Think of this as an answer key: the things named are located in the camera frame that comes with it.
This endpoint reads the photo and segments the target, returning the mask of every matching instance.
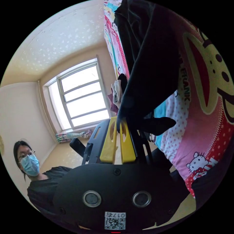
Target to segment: woman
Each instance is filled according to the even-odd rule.
[[[31,180],[28,187],[28,197],[31,203],[49,220],[59,226],[78,232],[77,226],[69,224],[56,215],[53,206],[53,196],[56,187],[62,177],[68,173],[71,168],[58,166],[40,173],[39,161],[35,156],[35,151],[25,141],[17,141],[14,145],[15,162],[21,172]]]

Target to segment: blue surgical mask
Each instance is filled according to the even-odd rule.
[[[21,160],[21,165],[29,176],[37,176],[39,174],[39,161],[35,155],[27,155]]]

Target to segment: qr code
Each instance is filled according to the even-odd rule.
[[[105,212],[105,229],[125,230],[126,213]]]

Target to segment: white cloth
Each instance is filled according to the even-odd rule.
[[[121,89],[121,80],[115,81],[114,84],[111,84],[111,87],[113,89],[113,104],[115,104],[119,108],[123,95]]]

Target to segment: floor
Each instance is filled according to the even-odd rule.
[[[87,144],[86,139],[80,139],[84,145]],[[120,152],[120,138],[119,135],[117,136],[117,146],[118,149],[116,151],[116,159],[115,164],[121,164],[121,152]],[[150,148],[153,151],[156,146],[153,143],[150,143]],[[55,147],[55,149],[51,152],[49,157],[46,159],[46,161],[41,166],[41,172],[45,172],[47,170],[50,170],[52,167],[56,166],[66,166],[70,168],[75,168],[77,166],[80,166],[82,163],[82,157],[78,155],[70,146],[69,143],[61,143]],[[174,214],[174,216],[165,224],[161,225],[167,225],[169,223],[175,222],[193,211],[195,211],[196,205],[195,205],[195,199],[192,197],[192,195],[188,195],[187,198],[181,203],[180,207]],[[149,227],[147,229],[157,228],[156,226]]]

